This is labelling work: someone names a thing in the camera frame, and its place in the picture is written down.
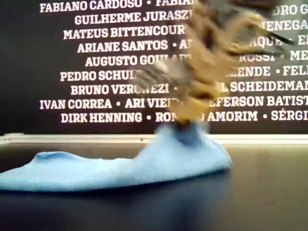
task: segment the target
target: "blue cloth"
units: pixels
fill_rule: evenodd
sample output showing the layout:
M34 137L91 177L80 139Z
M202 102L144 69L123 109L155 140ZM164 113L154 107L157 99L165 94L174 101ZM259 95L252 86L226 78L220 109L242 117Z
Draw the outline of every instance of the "blue cloth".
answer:
M0 174L0 190L90 191L179 180L228 169L231 159L200 124L185 131L162 125L153 142L133 159L89 159L42 152L20 168Z

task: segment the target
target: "white shelf edge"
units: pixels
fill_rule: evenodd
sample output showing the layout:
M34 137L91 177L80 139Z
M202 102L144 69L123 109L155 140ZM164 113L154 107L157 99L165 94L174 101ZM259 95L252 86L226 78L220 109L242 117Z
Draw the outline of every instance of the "white shelf edge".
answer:
M308 144L308 135L208 135L221 144ZM150 143L154 135L26 135L0 137L8 143Z

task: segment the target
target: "black table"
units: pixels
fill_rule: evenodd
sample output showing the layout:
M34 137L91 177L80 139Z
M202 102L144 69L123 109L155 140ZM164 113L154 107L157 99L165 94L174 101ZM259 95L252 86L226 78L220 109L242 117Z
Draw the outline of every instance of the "black table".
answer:
M2 147L0 170L20 166L39 149L58 150L55 145ZM61 150L74 148L82 154L87 145ZM141 146L91 148L96 151L84 156L112 158L132 157ZM0 192L0 230L307 231L308 145L227 149L230 172L190 180L87 193Z

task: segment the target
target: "blue towel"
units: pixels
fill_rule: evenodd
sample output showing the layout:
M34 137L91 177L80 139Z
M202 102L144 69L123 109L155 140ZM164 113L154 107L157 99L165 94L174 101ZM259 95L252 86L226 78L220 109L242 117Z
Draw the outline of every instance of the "blue towel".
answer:
M0 174L0 190L76 192L179 180L231 167L224 148L200 124L185 131L162 125L133 159L89 159L42 152L20 168Z

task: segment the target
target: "black wall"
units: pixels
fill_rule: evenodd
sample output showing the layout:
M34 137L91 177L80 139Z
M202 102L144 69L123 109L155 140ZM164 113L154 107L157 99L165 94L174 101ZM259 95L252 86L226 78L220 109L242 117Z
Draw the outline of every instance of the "black wall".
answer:
M60 72L63 71L96 71L101 70L123 70L128 66L99 66L86 67L85 63L91 56L112 56L112 55L141 55L150 54L175 54L178 51L172 46L177 45L183 36L152 36L152 37L117 37L100 39L67 39L64 40L64 30L110 28L126 26L154 26L172 25L179 23L176 21L157 22L128 22L121 24L96 24L96 25L75 25L76 15L106 14L106 13L127 13L149 11L175 11L176 9L186 9L187 6L156 6L156 1L151 4L143 1L140 8L109 9L83 12L58 12L40 13L39 4L44 3L38 0L6 1L1 6L1 26L0 26L0 134L11 132L23 132L27 134L151 134L160 124L155 122L156 112L165 112L166 108L151 109L145 108L124 108L127 98L138 98L137 95L113 94L107 95L71 95L70 85L100 85L100 84L127 84L125 80L115 81L60 81ZM294 15L288 15L281 11L273 21L285 21L284 30L275 31L285 37L298 41L300 35L307 34L307 13L308 6L296 4L291 8ZM299 20L301 28L288 28L292 21ZM168 41L169 48L160 51L128 51L128 52L102 52L78 54L78 45L86 42L106 42L106 41L133 41L133 40L163 40ZM307 75L283 75L283 66L302 65L303 71L307 70L308 46L304 44L296 47L285 47L288 49L288 56L281 60L275 58L274 62L254 62L252 66L270 66L270 76L260 77L237 77L234 81L295 81L304 83ZM306 55L306 60L291 60L291 50L302 51ZM304 90L288 91L257 91L257 92L234 92L232 96L264 96L263 106L243 106L226 107L223 111L257 111L257 121L212 121L210 126L215 134L306 134L308 132L307 118L292 119L281 116L280 121L275 121L271 116L275 110L297 111L301 115L308 110L307 102L296 102L296 105L268 105L267 96L302 96L306 97ZM147 98L157 98L159 94L146 96ZM40 100L69 100L69 99L110 99L112 109L40 109ZM116 106L116 102L121 102L121 106ZM109 112L141 112L142 122L137 123L61 123L61 113L109 113Z

